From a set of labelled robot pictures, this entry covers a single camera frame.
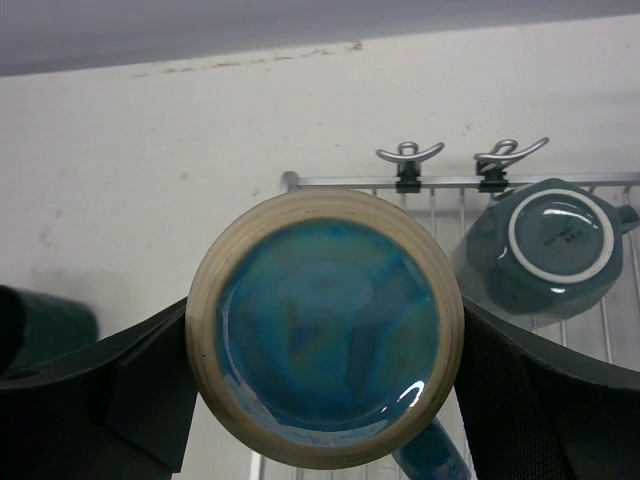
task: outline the mug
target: mug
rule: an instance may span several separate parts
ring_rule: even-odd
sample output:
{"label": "mug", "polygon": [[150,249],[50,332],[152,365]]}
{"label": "mug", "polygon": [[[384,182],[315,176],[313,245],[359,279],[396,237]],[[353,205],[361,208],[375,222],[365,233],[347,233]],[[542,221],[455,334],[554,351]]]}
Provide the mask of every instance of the mug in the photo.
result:
{"label": "mug", "polygon": [[98,340],[93,312],[73,300],[0,286],[0,309],[0,376],[15,378]]}
{"label": "mug", "polygon": [[193,280],[186,341],[205,402],[276,461],[337,469],[383,457],[442,406],[463,309],[444,253],[368,194],[268,200],[215,241]]}
{"label": "mug", "polygon": [[622,235],[639,224],[632,207],[552,178],[496,197],[452,263],[470,300],[524,328],[531,315],[549,325],[603,297],[622,272]]}
{"label": "mug", "polygon": [[416,438],[393,452],[409,480],[470,480],[458,449],[435,419]]}

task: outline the dish rack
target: dish rack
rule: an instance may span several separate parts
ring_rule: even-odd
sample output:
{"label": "dish rack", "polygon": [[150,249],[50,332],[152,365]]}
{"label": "dish rack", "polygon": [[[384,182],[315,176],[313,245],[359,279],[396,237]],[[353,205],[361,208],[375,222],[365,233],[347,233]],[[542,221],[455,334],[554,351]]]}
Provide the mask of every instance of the dish rack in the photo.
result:
{"label": "dish rack", "polygon": [[[546,139],[521,152],[517,142],[503,140],[488,154],[478,154],[476,175],[421,176],[420,163],[437,154],[437,144],[419,152],[412,142],[400,144],[398,154],[378,151],[384,160],[397,163],[394,177],[300,177],[285,172],[281,190],[348,188],[390,201],[422,224],[447,255],[465,235],[496,193],[529,185],[550,177],[577,184],[612,205],[640,206],[640,172],[581,173],[562,175],[506,175],[506,167],[546,144]],[[538,327],[530,318],[531,330],[577,352],[640,371],[640,234],[624,237],[624,269],[607,295],[591,310],[558,324]],[[452,391],[438,418],[473,471],[462,417]],[[368,465],[336,471],[315,471],[290,467],[253,453],[250,480],[406,480],[391,456]]]}

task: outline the wire rack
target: wire rack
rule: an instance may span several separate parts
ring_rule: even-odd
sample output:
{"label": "wire rack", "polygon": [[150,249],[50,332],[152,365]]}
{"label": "wire rack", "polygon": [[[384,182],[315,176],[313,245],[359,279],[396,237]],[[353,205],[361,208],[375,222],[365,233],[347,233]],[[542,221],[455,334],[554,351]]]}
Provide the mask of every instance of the wire rack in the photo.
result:
{"label": "wire rack", "polygon": [[[508,176],[509,187],[519,187],[550,175]],[[577,184],[613,205],[640,205],[640,172],[619,174],[553,175]],[[421,223],[450,255],[469,227],[491,201],[493,194],[480,193],[483,176],[420,176],[420,193],[396,192],[398,177],[301,178],[294,172],[282,177],[283,191],[307,188],[349,188],[390,201]],[[551,341],[593,358],[640,371],[640,234],[629,233],[623,242],[625,265],[622,275],[599,304],[590,311],[559,324],[538,328],[531,317],[531,330]],[[438,418],[473,469],[462,417],[455,392]],[[254,453],[250,480],[406,480],[393,459],[385,457],[360,467],[336,470],[302,470],[265,459]]]}

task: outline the white countertop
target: white countertop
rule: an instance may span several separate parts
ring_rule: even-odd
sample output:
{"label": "white countertop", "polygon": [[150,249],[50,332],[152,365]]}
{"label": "white countertop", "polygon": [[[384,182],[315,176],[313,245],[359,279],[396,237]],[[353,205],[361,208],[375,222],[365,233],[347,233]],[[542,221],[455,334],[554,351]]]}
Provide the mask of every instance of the white countertop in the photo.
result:
{"label": "white countertop", "polygon": [[[186,295],[216,236],[285,170],[389,175],[373,155],[552,143],[514,172],[640,170],[640,16],[451,31],[0,78],[0,282],[93,305],[109,335]],[[183,474],[246,479],[198,404]]]}

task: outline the black clip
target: black clip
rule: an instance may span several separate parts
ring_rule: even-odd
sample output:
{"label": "black clip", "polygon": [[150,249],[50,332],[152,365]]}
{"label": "black clip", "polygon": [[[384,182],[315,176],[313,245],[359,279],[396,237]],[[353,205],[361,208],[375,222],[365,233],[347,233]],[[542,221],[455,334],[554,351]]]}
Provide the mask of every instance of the black clip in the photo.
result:
{"label": "black clip", "polygon": [[436,143],[433,147],[421,152],[417,143],[402,142],[398,145],[398,153],[376,150],[376,155],[387,162],[398,165],[399,180],[396,182],[396,192],[420,193],[420,188],[422,187],[418,178],[420,177],[420,164],[436,156],[443,148],[444,143]]}
{"label": "black clip", "polygon": [[519,152],[518,142],[515,140],[500,140],[489,153],[476,153],[473,158],[476,161],[476,175],[484,177],[478,185],[479,192],[500,193],[509,186],[505,178],[506,168],[541,149],[549,138],[544,137]]}

